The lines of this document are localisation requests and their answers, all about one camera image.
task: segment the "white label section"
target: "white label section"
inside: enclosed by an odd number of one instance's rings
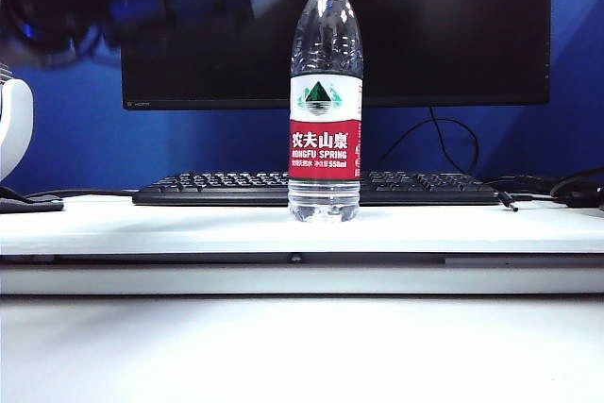
[[[360,120],[362,80],[354,76],[292,77],[290,119],[298,122]]]

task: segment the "white speaker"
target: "white speaker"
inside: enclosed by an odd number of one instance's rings
[[[33,94],[27,84],[10,79],[0,85],[0,181],[23,158],[33,126]]]

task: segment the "black monitor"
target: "black monitor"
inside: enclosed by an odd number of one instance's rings
[[[125,109],[289,107],[292,39],[306,1],[250,3],[237,17],[208,13],[176,24],[163,46],[123,46]],[[367,108],[549,99],[550,0],[350,1]]]

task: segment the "red label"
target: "red label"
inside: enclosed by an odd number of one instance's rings
[[[290,176],[314,179],[359,179],[361,122],[290,121]]]

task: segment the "table surface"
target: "table surface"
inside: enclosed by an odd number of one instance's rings
[[[2,401],[604,401],[604,299],[8,299]]]
[[[114,196],[67,198],[61,212],[0,216],[0,253],[604,251],[604,211],[549,202],[362,208],[343,224],[296,222],[285,208],[140,207]]]

